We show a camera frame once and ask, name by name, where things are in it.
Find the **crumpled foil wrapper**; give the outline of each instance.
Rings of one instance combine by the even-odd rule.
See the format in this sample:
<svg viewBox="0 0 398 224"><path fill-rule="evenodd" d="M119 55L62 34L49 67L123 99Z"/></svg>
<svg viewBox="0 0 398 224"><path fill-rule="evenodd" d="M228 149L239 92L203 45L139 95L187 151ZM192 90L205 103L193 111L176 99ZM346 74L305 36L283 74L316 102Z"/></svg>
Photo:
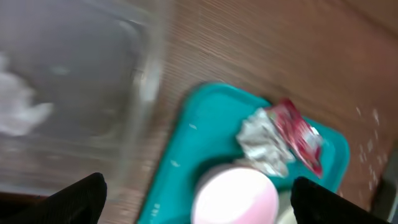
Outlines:
<svg viewBox="0 0 398 224"><path fill-rule="evenodd" d="M258 169L265 175L287 177L287 163L294 162L295 157L264 109L258 109L243 121L236 139L245 158L235 163Z"/></svg>

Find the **black object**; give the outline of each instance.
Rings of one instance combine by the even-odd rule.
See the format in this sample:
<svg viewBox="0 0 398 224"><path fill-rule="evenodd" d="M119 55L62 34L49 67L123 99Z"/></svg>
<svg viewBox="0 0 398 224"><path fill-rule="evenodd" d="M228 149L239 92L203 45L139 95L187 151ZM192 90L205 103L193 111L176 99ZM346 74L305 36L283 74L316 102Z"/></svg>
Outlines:
<svg viewBox="0 0 398 224"><path fill-rule="evenodd" d="M95 224L105 205L106 191L103 175L94 173L0 223Z"/></svg>
<svg viewBox="0 0 398 224"><path fill-rule="evenodd" d="M290 198L298 224L386 224L326 188L299 177Z"/></svg>
<svg viewBox="0 0 398 224"><path fill-rule="evenodd" d="M398 144L396 143L373 199L371 213L398 224Z"/></svg>
<svg viewBox="0 0 398 224"><path fill-rule="evenodd" d="M5 218L11 217L45 198L31 195L0 193L0 223Z"/></svg>

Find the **plastic tray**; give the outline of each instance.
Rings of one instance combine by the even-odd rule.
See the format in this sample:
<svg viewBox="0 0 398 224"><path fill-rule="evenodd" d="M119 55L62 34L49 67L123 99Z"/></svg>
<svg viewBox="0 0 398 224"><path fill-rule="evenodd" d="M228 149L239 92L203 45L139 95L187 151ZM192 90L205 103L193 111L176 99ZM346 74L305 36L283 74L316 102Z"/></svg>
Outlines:
<svg viewBox="0 0 398 224"><path fill-rule="evenodd" d="M209 168L232 162L243 152L235 135L242 120L271 104L233 86L212 83L188 97L180 121L160 163L147 202L139 219L146 223L190 223L195 186ZM286 179L271 178L278 190L289 189L298 176L305 176L335 192L349 162L346 139L337 131L307 119L324 138L318 179L300 162L288 165Z"/></svg>

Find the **red wrapper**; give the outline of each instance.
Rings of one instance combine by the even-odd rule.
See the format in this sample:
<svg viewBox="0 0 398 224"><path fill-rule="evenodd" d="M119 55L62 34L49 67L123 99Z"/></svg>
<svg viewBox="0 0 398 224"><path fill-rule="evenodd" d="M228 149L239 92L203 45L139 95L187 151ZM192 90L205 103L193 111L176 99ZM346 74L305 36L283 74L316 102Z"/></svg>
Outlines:
<svg viewBox="0 0 398 224"><path fill-rule="evenodd" d="M310 126L289 99L266 109L280 135L294 154L318 177L322 176L320 163L322 137Z"/></svg>

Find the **candy wrapper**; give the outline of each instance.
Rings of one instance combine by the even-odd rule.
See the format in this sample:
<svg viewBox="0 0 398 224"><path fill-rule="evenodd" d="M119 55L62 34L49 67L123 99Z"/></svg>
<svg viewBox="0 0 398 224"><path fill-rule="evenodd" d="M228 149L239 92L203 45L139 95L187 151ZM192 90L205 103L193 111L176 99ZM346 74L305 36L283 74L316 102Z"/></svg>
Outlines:
<svg viewBox="0 0 398 224"><path fill-rule="evenodd" d="M236 136L245 158L237 163L259 169L266 175L286 177L287 163L295 157L289 147L312 172L322 176L322 137L302 117L290 100L271 108L260 108L243 121Z"/></svg>
<svg viewBox="0 0 398 224"><path fill-rule="evenodd" d="M278 132L294 154L318 177L322 176L320 163L322 137L310 126L289 99L267 109Z"/></svg>

